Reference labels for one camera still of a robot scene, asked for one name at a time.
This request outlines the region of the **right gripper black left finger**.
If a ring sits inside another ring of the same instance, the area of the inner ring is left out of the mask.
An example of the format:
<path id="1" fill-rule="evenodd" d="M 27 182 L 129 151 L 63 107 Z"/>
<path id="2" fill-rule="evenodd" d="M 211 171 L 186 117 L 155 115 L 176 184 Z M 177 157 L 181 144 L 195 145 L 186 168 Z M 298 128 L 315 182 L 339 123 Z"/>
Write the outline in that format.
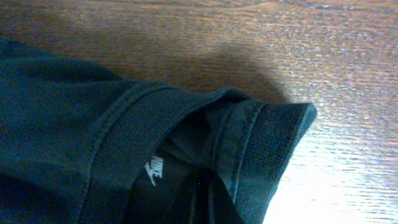
<path id="1" fill-rule="evenodd" d="M 187 180 L 187 186 L 184 190 L 187 192 L 185 204 L 187 205 L 187 212 L 184 216 L 185 223 L 196 224 L 200 215 L 198 214 L 198 206 L 200 204 L 200 178 L 198 174 L 191 174 Z"/>

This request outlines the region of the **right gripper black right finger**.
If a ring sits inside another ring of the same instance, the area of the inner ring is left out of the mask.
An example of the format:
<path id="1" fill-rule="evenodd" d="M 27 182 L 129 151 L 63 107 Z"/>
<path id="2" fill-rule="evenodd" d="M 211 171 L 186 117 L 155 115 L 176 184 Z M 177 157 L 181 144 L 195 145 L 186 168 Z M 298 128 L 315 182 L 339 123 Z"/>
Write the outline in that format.
<path id="1" fill-rule="evenodd" d="M 219 177 L 215 177 L 208 184 L 208 223 L 244 224 Z"/>

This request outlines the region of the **dark green cloth garment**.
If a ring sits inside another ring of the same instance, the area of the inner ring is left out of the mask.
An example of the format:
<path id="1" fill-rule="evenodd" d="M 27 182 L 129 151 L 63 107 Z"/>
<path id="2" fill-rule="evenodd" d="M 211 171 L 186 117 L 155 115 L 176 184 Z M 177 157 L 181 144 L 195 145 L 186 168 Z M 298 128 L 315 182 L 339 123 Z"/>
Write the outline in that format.
<path id="1" fill-rule="evenodd" d="M 219 177 L 244 223 L 262 223 L 317 115 L 230 88 L 190 93 L 1 40 L 2 223 L 197 223 Z"/>

